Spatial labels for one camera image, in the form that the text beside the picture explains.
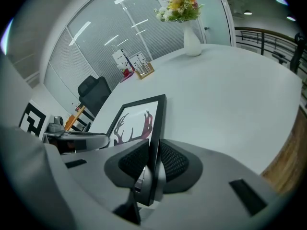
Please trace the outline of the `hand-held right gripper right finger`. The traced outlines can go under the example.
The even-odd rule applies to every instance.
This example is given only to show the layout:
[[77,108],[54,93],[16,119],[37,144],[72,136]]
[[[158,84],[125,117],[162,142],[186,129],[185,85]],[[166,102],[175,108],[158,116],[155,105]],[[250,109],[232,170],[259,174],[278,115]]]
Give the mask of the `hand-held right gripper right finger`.
[[160,149],[166,179],[163,193],[182,193],[193,187],[203,171],[199,157],[168,139],[160,140]]

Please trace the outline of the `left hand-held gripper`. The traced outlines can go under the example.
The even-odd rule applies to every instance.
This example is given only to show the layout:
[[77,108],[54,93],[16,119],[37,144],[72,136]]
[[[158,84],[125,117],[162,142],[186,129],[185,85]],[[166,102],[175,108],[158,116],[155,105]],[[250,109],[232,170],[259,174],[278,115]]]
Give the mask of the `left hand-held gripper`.
[[109,144],[108,135],[103,133],[66,131],[61,116],[49,114],[35,102],[26,106],[19,127],[42,142],[55,145],[60,153],[99,150]]

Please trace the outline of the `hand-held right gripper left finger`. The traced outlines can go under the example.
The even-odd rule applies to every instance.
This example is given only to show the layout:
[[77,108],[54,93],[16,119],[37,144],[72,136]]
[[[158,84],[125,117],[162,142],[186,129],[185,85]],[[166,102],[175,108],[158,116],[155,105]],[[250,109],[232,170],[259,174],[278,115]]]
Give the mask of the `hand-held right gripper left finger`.
[[104,172],[117,187],[133,189],[149,159],[149,140],[127,142],[111,149],[117,153],[104,164]]

